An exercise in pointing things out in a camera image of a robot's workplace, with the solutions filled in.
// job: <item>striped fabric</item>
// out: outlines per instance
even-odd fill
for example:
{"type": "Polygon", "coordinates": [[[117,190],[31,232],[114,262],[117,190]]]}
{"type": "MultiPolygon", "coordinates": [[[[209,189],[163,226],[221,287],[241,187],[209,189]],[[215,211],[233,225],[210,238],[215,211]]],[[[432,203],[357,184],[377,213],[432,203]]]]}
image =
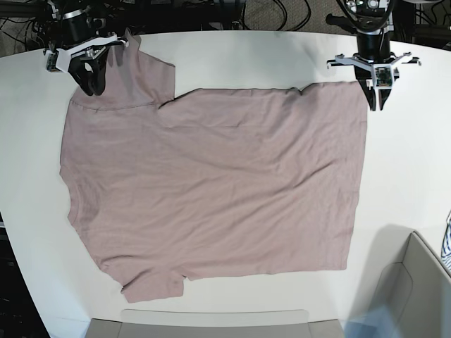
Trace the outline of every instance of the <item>striped fabric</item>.
{"type": "Polygon", "coordinates": [[[451,213],[447,218],[447,227],[442,246],[442,261],[451,271],[451,213]]]}

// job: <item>tabletop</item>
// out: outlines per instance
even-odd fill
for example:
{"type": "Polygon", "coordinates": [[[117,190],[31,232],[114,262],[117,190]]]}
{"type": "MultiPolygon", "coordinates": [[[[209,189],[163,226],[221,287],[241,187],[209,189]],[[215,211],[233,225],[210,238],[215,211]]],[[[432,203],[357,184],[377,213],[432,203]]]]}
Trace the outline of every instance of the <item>tabletop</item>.
{"type": "MultiPolygon", "coordinates": [[[[355,37],[298,32],[190,32],[142,36],[141,50],[176,66],[176,96],[196,88],[303,88],[353,81],[330,70],[355,37]]],[[[381,271],[419,230],[440,251],[451,208],[451,53],[392,43],[422,66],[401,65],[383,111],[369,112],[364,171],[347,269],[190,282],[179,298],[128,304],[67,219],[61,138],[76,83],[44,69],[41,51],[0,59],[0,211],[25,282],[53,337],[83,337],[90,318],[121,311],[237,313],[304,310],[309,321],[363,315],[381,271]]]]}

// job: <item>t-shirt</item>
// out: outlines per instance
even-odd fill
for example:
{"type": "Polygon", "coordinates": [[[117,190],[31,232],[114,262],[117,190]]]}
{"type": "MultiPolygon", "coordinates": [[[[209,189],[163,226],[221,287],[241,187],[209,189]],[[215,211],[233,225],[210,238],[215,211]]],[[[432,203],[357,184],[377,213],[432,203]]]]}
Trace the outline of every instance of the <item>t-shirt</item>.
{"type": "Polygon", "coordinates": [[[73,95],[61,149],[69,221],[126,299],[181,296],[185,277],[345,269],[358,83],[175,99],[175,67],[129,43],[110,50],[101,96],[73,95]]]}

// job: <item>pink t-shirt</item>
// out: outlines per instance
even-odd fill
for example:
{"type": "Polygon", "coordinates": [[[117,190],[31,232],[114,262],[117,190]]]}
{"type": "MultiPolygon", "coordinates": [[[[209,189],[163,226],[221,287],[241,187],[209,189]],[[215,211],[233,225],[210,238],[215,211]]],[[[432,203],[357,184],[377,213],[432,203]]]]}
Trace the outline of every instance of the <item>pink t-shirt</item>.
{"type": "Polygon", "coordinates": [[[197,89],[113,47],[106,90],[70,101],[61,149],[69,220],[129,302],[183,280],[346,268],[366,100],[353,83],[197,89]]]}

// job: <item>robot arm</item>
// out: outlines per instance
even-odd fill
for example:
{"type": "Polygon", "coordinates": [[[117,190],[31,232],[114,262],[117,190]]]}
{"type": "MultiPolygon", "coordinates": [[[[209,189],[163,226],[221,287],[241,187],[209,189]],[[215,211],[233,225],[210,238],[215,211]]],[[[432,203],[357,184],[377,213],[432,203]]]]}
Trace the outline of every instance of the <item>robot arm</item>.
{"type": "Polygon", "coordinates": [[[421,65],[419,59],[410,53],[397,57],[390,51],[388,33],[393,30],[392,12],[397,0],[357,0],[346,4],[342,0],[336,1],[345,17],[328,15],[326,22],[357,34],[358,52],[350,58],[337,55],[334,60],[328,61],[328,66],[353,65],[370,109],[375,111],[379,107],[382,110],[400,76],[398,65],[421,65]]]}

